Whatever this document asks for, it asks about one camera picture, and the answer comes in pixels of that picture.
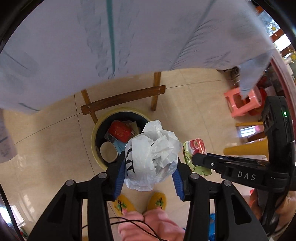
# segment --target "red box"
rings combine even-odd
[[[132,129],[121,121],[115,120],[112,122],[108,132],[117,140],[127,143],[131,137]]]

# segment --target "black cable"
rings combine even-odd
[[[165,239],[162,239],[161,237],[159,237],[159,235],[154,231],[154,229],[151,228],[151,227],[150,227],[147,223],[145,223],[144,221],[141,221],[141,220],[129,220],[129,219],[122,218],[122,217],[110,217],[109,219],[113,219],[113,218],[121,218],[121,219],[124,219],[125,221],[119,221],[119,222],[111,223],[111,225],[119,224],[119,223],[127,223],[127,222],[130,222],[130,223],[136,225],[138,228],[140,228],[140,229],[143,230],[144,232],[150,234],[152,237],[157,238],[159,241],[168,241],[168,240],[165,240]],[[148,228],[151,229],[151,231],[152,231],[155,235],[153,235],[152,233],[150,233],[150,232],[148,232],[147,230],[143,229],[142,227],[140,227],[138,224],[136,224],[136,223],[134,223],[134,222],[139,222],[139,223],[143,223],[143,224],[145,224]]]
[[[132,224],[136,225],[138,228],[140,228],[140,229],[142,229],[143,231],[145,231],[146,233],[152,235],[150,232],[146,231],[145,229],[143,229],[143,228],[140,227],[139,225],[133,223],[133,220],[128,220],[127,218],[123,218],[123,217],[111,217],[111,218],[109,218],[109,219],[113,219],[113,218],[121,218],[121,219],[124,219],[124,220],[126,220],[126,221],[130,221]],[[151,228],[147,223],[145,223],[145,222],[143,222],[143,221],[140,221],[140,220],[138,220],[137,222],[140,222],[140,223],[145,224],[145,225],[146,225],[148,228],[150,228],[151,231],[155,234],[155,237],[156,237],[159,241],[161,241],[161,238],[159,237],[159,235],[158,235],[158,234],[153,230],[153,228]]]

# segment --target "wooden chair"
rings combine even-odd
[[[91,102],[87,90],[82,90],[85,105],[81,106],[81,111],[84,115],[90,114],[94,123],[96,124],[98,118],[95,111],[102,110],[118,104],[130,102],[133,100],[143,99],[152,96],[151,110],[155,111],[157,106],[158,95],[165,93],[165,85],[160,85],[161,72],[154,73],[153,87],[131,91],[120,95],[111,96],[105,99]]]

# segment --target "person's leg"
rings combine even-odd
[[[164,211],[165,207],[166,196],[163,193],[154,193],[148,203],[147,212],[143,214],[145,223],[150,225],[162,239],[182,241],[185,230],[169,219]]]
[[[114,202],[114,209],[117,216],[122,216],[128,220],[144,221],[141,213],[137,212],[133,204],[124,196],[120,195]],[[137,225],[152,233],[152,231],[143,223],[135,222]],[[118,233],[122,241],[155,241],[155,238],[145,233],[131,222],[121,223],[118,226]]]

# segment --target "snack package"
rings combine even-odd
[[[183,144],[183,154],[186,164],[190,167],[192,172],[199,175],[208,176],[212,174],[211,169],[206,167],[195,166],[192,163],[192,156],[196,153],[207,154],[205,150],[205,144],[202,139],[195,139],[192,141],[186,141]]]
[[[111,136],[115,137],[117,140],[123,143],[127,143],[131,135],[133,134],[133,130],[125,123],[115,120],[109,127],[108,133]]]

